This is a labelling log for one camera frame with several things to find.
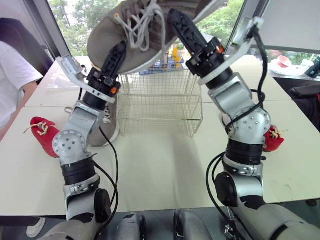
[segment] green foliage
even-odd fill
[[[108,13],[119,4],[118,0],[79,0],[73,16],[81,25],[92,30]]]
[[[118,5],[118,0],[79,0],[72,16],[77,24],[71,24],[66,7],[68,0],[48,0],[56,22],[72,56],[87,56],[90,32],[108,12]]]
[[[202,33],[217,37],[223,46],[228,43],[244,0],[226,2],[223,7],[197,24]]]

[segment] gray sneaker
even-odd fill
[[[168,24],[174,8],[198,23],[225,0],[127,0],[121,2],[91,32],[88,56],[101,69],[111,48],[127,42],[126,58],[119,74],[131,74],[154,64],[177,39]]]
[[[120,131],[117,121],[117,102],[118,101],[116,100],[113,104],[107,103],[107,106],[105,108],[105,116],[103,118],[103,122],[101,122],[100,124],[103,133],[111,143],[116,140]],[[71,114],[73,111],[73,107],[67,106],[64,108],[64,111],[67,114]],[[100,130],[97,129],[88,137],[88,144],[92,147],[101,147],[107,146],[109,143],[102,135]]]

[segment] white wire basket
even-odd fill
[[[119,76],[117,119],[123,135],[170,131],[193,137],[199,129],[203,109],[198,78],[187,69],[161,71]]]

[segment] white table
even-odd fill
[[[89,59],[82,57],[78,59],[81,64],[85,64],[87,70],[90,71]],[[255,56],[246,55],[236,61],[232,66],[234,72],[240,73],[244,81],[250,89],[257,89],[259,80],[262,75],[262,66]],[[55,62],[41,84],[34,92],[33,96],[26,103],[26,107],[65,107],[73,106],[79,95],[79,88],[68,89],[50,89],[48,85],[52,82],[52,76],[55,72],[60,71],[60,66]],[[203,103],[212,103],[212,99],[208,96],[208,88],[204,85],[202,89]],[[262,91],[266,94],[266,101],[286,101],[291,98],[278,85],[278,83],[267,75]],[[258,100],[256,94],[253,95],[255,101]]]
[[[264,199],[268,203],[320,197],[320,134],[292,101],[267,101],[265,109],[282,133],[280,149],[265,154]],[[0,144],[0,216],[64,215],[64,179],[59,161],[45,154],[32,132],[34,116],[62,129],[64,107],[25,107]],[[213,103],[203,104],[203,123],[193,137],[170,132],[119,136],[119,212],[212,207],[205,185],[209,161],[226,149],[228,138]],[[91,148],[94,159],[115,176],[111,148]],[[101,175],[100,187],[112,194]]]

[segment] red sneaker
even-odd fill
[[[281,137],[275,126],[271,126],[269,131],[264,135],[265,144],[263,151],[266,153],[273,152],[277,150],[280,145],[284,142],[284,139]]]
[[[58,158],[59,156],[55,153],[52,147],[54,137],[60,132],[54,127],[56,124],[42,117],[35,116],[31,119],[30,125],[33,135],[42,145],[44,151],[49,156]]]

